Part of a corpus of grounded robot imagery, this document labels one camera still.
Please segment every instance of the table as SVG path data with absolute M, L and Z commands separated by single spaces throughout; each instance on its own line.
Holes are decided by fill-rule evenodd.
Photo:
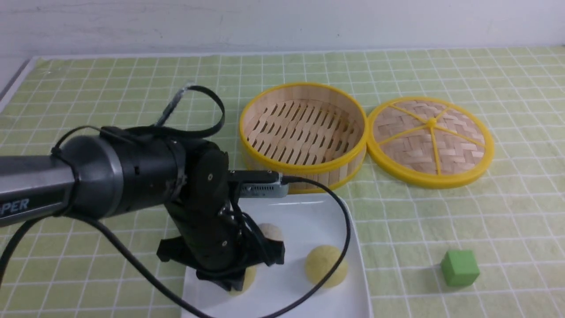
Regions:
M 218 93 L 225 127 L 212 138 L 243 168 L 238 115 L 268 87 L 327 83 L 370 112 L 399 96 L 443 98 L 490 129 L 496 156 L 475 183 L 450 190 L 408 186 L 369 156 L 338 190 L 362 243 L 378 317 L 559 317 L 565 315 L 565 48 L 349 51 L 178 57 L 36 59 L 6 105 L 0 154 L 47 154 L 80 124 L 153 123 L 178 87 L 195 80 Z M 220 112 L 190 95 L 170 126 L 199 129 Z M 161 263 L 159 240 L 177 232 L 163 208 L 105 221 L 180 293 L 184 268 Z M 3 244 L 15 227 L 0 229 Z M 481 275 L 454 290 L 438 264 L 469 248 Z M 92 228 L 49 219 L 27 235 L 0 290 L 2 317 L 178 317 Z
M 0 58 L 0 96 L 11 84 L 19 68 L 26 62 L 25 58 L 3 57 Z

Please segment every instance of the bamboo steamer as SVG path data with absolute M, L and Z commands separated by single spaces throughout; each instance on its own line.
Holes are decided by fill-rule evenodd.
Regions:
M 454 188 L 483 175 L 494 141 L 475 116 L 450 102 L 403 97 L 368 118 L 368 151 L 386 172 L 420 187 Z
M 245 164 L 335 189 L 360 169 L 367 126 L 363 108 L 339 89 L 315 83 L 280 85 L 251 100 L 241 114 Z M 310 184 L 290 185 L 291 193 L 320 191 Z

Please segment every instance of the green cube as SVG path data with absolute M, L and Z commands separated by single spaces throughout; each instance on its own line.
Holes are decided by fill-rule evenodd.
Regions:
M 448 286 L 470 286 L 480 274 L 471 250 L 450 250 L 441 261 L 441 272 Z

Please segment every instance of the black cable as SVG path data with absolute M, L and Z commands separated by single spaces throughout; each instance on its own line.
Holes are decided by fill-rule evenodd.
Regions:
M 266 245 L 267 239 L 259 226 L 249 217 L 249 215 L 243 212 L 240 206 L 236 202 L 236 198 L 230 196 L 229 198 L 230 203 L 232 204 L 233 209 L 233 217 L 236 220 L 239 227 L 245 227 L 249 229 L 249 233 L 251 234 L 251 244 L 253 247 L 258 249 L 259 254 L 261 255 L 261 259 L 267 266 L 271 266 L 275 263 L 274 257 L 267 252 Z
M 124 137 L 122 137 L 122 136 L 120 136 L 120 135 L 117 135 L 117 134 L 115 134 L 115 133 L 113 133 L 113 132 L 111 132 L 111 131 L 108 131 L 108 130 L 105 130 L 105 129 L 102 129 L 102 128 L 98 128 L 98 127 L 92 126 L 92 125 L 83 125 L 83 126 L 78 126 L 78 127 L 76 127 L 76 128 L 73 128 L 73 129 L 67 131 L 67 133 L 65 133 L 63 136 L 61 136 L 61 138 L 59 138 L 59 140 L 57 141 L 57 143 L 55 144 L 55 146 L 53 147 L 53 149 L 59 149 L 59 148 L 61 148 L 61 144 L 63 143 L 63 141 L 65 141 L 67 138 L 69 138 L 69 136 L 71 136 L 72 134 L 74 134 L 75 132 L 77 132 L 77 131 L 79 131 L 79 130 L 86 129 L 86 128 L 94 129 L 94 130 L 98 131 L 98 132 L 101 133 L 101 134 L 108 134 L 108 135 L 110 135 L 110 136 L 112 136 L 112 137 L 114 137 L 114 138 L 116 138 L 116 139 L 119 139 L 119 140 L 121 140 L 121 141 L 123 141 L 123 142 L 126 142 L 126 143 L 135 144 L 134 141 L 129 140 L 129 139 L 127 139 L 127 138 L 124 138 Z
M 345 258 L 345 254 L 347 253 L 347 248 L 349 246 L 349 241 L 351 239 L 351 221 L 349 220 L 349 215 L 347 214 L 347 208 L 345 207 L 343 201 L 341 201 L 341 199 L 332 190 L 330 190 L 328 187 L 326 187 L 325 185 L 319 182 L 301 177 L 283 177 L 282 181 L 284 183 L 305 182 L 320 187 L 322 190 L 327 192 L 337 202 L 337 204 L 339 204 L 344 214 L 345 226 L 346 226 L 345 244 L 343 250 L 341 251 L 340 257 L 337 259 L 334 266 L 329 270 L 329 272 L 324 276 L 324 278 L 322 278 L 322 280 L 318 282 L 309 292 L 307 292 L 304 296 L 300 297 L 292 304 L 284 307 L 283 309 L 271 313 L 267 316 L 263 316 L 261 318 L 279 317 L 289 312 L 290 310 L 296 308 L 298 305 L 302 304 L 309 297 L 311 297 L 316 291 L 318 291 L 328 281 L 328 279 L 332 276 L 332 274 L 336 271 L 337 267 L 341 264 L 341 262 Z M 90 226 L 99 230 L 102 233 L 102 235 L 104 235 L 106 239 L 108 239 L 108 241 L 128 260 L 128 262 L 130 262 L 130 264 L 132 264 L 135 267 L 135 269 L 139 271 L 139 273 L 143 277 L 145 277 L 155 288 L 157 288 L 157 290 L 159 290 L 164 296 L 166 296 L 168 299 L 173 301 L 175 304 L 179 305 L 183 309 L 192 313 L 196 317 L 213 318 L 212 316 L 205 314 L 204 312 L 196 309 L 194 306 L 185 302 L 182 298 L 180 298 L 175 293 L 173 293 L 170 289 L 164 286 L 153 274 L 151 274 L 151 272 L 149 272 L 149 270 L 143 264 L 141 264 L 141 262 L 135 256 L 133 256 L 133 254 L 126 248 L 126 246 L 122 244 L 120 239 L 118 239 L 116 235 L 114 235 L 112 231 L 110 231 L 110 229 L 108 229 L 104 224 L 100 223 L 98 220 L 95 220 L 93 218 L 87 216 L 81 216 L 78 214 L 68 214 L 65 216 L 85 222 Z M 22 237 L 35 223 L 37 223 L 41 219 L 43 218 L 37 218 L 23 223 L 22 226 L 16 231 L 14 236 L 12 236 L 12 238 L 6 245 L 6 249 L 2 253 L 2 256 L 0 257 L 0 284 L 2 283 L 2 279 L 4 278 L 4 273 L 6 271 L 6 267 L 8 266 L 8 261 L 10 260 L 10 257 L 14 253 L 14 250 L 20 243 Z
M 164 127 L 163 125 L 175 110 L 176 106 L 179 104 L 182 96 L 187 91 L 195 91 L 200 92 L 207 95 L 211 98 L 218 106 L 221 111 L 220 120 L 210 128 L 204 130 L 197 130 L 197 131 L 184 131 L 178 130 L 170 127 Z M 175 138 L 207 138 L 218 131 L 224 126 L 225 123 L 225 107 L 224 103 L 221 101 L 220 97 L 214 93 L 210 88 L 206 88 L 204 86 L 198 85 L 186 85 L 182 87 L 171 100 L 171 102 L 167 105 L 161 117 L 157 120 L 156 124 L 151 126 L 139 126 L 139 127 L 131 127 L 125 129 L 128 132 L 131 132 L 134 135 L 153 135 L 153 136 L 166 136 L 166 137 L 175 137 Z
M 4 279 L 8 262 L 10 261 L 10 258 L 12 258 L 12 254 L 14 254 L 14 251 L 16 250 L 16 247 L 18 247 L 21 239 L 24 238 L 24 235 L 32 228 L 32 226 L 44 218 L 45 217 L 40 217 L 25 221 L 8 241 L 6 248 L 2 252 L 2 256 L 0 256 L 0 285 L 2 285 L 2 280 Z

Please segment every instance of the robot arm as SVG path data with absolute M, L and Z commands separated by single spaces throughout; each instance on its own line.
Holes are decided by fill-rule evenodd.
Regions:
M 163 127 L 182 95 L 199 91 L 222 110 L 213 127 L 185 132 Z M 345 257 L 351 236 L 347 208 L 328 187 L 274 171 L 230 171 L 228 154 L 204 138 L 218 132 L 224 107 L 211 90 L 183 87 L 157 124 L 126 130 L 81 126 L 65 134 L 50 156 L 0 157 L 0 227 L 23 222 L 0 256 L 0 283 L 8 261 L 23 235 L 47 216 L 69 216 L 100 230 L 106 238 L 170 300 L 198 317 L 209 317 L 184 302 L 158 281 L 119 240 L 98 222 L 102 218 L 163 204 L 180 236 L 161 240 L 161 261 L 176 261 L 225 290 L 242 290 L 245 269 L 284 263 L 283 242 L 265 238 L 253 219 L 241 211 L 241 197 L 284 197 L 288 183 L 306 182 L 322 188 L 341 207 L 346 221 L 344 249 L 324 278 L 303 297 L 265 317 L 278 317 L 324 285 Z M 63 140 L 82 128 L 98 136 Z

